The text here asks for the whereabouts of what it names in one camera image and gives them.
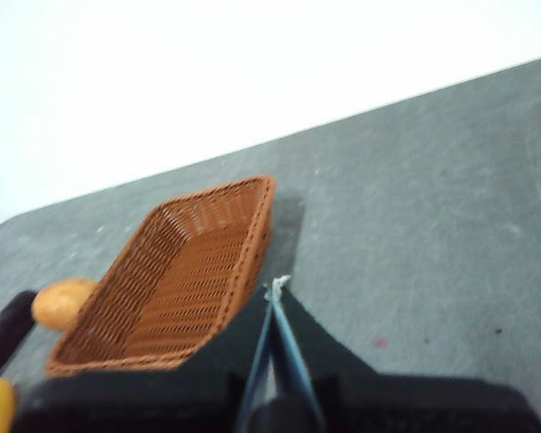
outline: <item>gray table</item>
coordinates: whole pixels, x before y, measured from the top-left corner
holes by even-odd
[[[160,201],[259,172],[279,185],[261,281],[292,272],[375,369],[507,383],[541,414],[541,60],[17,216],[0,308],[100,278]],[[27,390],[57,337],[36,327],[4,376]]]

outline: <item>brown woven basket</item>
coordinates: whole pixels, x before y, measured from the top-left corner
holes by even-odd
[[[166,201],[142,221],[46,365],[49,376],[170,369],[252,293],[274,180],[256,176]]]

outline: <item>white wall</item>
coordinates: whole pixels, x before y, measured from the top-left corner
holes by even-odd
[[[541,0],[0,0],[0,223],[541,57]]]

